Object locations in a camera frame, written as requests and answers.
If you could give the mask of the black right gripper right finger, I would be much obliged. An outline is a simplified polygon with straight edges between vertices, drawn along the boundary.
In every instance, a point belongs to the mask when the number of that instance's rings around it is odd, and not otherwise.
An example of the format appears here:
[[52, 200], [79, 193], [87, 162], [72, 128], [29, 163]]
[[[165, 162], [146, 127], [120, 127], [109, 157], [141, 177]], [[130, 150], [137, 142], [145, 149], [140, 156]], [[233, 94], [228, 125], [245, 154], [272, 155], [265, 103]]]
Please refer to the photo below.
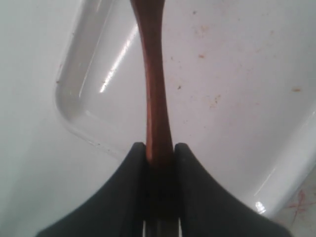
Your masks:
[[285, 227], [256, 213], [226, 191], [189, 146], [175, 146], [184, 237], [289, 237]]

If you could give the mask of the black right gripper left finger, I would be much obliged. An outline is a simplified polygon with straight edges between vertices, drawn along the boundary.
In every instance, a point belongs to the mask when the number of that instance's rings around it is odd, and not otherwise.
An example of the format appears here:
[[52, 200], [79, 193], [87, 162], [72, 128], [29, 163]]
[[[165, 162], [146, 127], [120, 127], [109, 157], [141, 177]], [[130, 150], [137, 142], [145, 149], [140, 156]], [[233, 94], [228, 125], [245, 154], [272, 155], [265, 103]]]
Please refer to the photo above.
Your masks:
[[145, 145], [134, 143], [112, 177], [83, 205], [39, 237], [140, 237], [143, 234]]

